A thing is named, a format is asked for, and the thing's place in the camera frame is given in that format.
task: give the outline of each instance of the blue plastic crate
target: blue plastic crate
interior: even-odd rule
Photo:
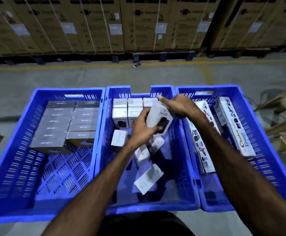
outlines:
[[[132,94],[130,86],[107,87],[99,140],[102,147],[97,149],[95,175],[116,156],[110,146],[115,129],[111,118],[113,98],[156,98],[158,94],[172,98],[175,95],[175,89],[170,85],[153,85],[150,93]],[[145,167],[137,170],[135,163],[132,159],[130,160],[106,214],[199,209],[200,198],[196,186],[196,179],[199,179],[199,175],[195,176],[192,168],[181,120],[175,118],[172,121],[164,139],[166,143],[161,148],[161,152],[158,151]],[[152,166],[152,162],[160,167],[164,176],[147,194],[141,195],[134,186],[134,181]]]
[[[34,91],[0,158],[0,223],[51,220],[93,179],[104,97],[105,88]],[[93,148],[70,155],[29,148],[47,102],[54,100],[101,100]]]
[[[249,162],[276,187],[277,191],[286,200],[286,167],[273,149],[253,109],[243,97],[243,92],[238,86],[178,86],[176,92],[190,97],[193,101],[206,100],[210,106],[219,96],[229,97],[257,154],[257,157],[249,160]],[[198,153],[193,143],[192,134],[187,120],[183,119],[182,122],[193,168],[198,171],[195,159],[198,157]],[[201,207],[204,211],[224,212],[235,210],[228,201],[216,174],[201,175],[200,182],[198,188]]]

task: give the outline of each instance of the yellow floor line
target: yellow floor line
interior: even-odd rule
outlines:
[[[210,71],[207,64],[201,65],[201,70],[204,74],[204,80],[207,85],[215,85],[214,76],[212,75],[212,72]]]
[[[256,60],[203,60],[186,62],[155,62],[141,63],[142,66],[168,66],[168,65],[197,65],[197,64],[248,64],[248,63],[286,63],[286,59],[256,59]],[[110,64],[79,64],[79,65],[43,65],[43,66],[15,66],[0,67],[0,71],[20,71],[20,70],[44,70],[44,69],[76,69],[76,68],[98,68],[98,67],[131,67],[133,63],[110,63]]]

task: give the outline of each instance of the warehouse floor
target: warehouse floor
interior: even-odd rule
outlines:
[[[22,64],[0,66],[0,154],[36,88],[106,87],[131,85],[132,93],[146,93],[150,85],[239,85],[249,102],[256,106],[286,89],[286,53],[271,53],[264,59],[254,57],[194,58],[193,62],[169,60],[143,61],[134,68],[131,61],[48,63],[45,66]],[[270,117],[262,121],[267,125]],[[175,214],[194,232],[204,235],[251,235],[236,212],[206,213],[178,211]],[[0,225],[0,236],[40,235],[48,222]]]

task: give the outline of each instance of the brand logo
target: brand logo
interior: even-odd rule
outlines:
[[[241,147],[245,147],[245,145],[243,144],[243,141],[242,141],[242,139],[241,139],[241,136],[240,136],[238,130],[236,130],[236,133],[237,133],[237,136],[238,136],[238,138],[239,138],[239,145],[240,145]]]

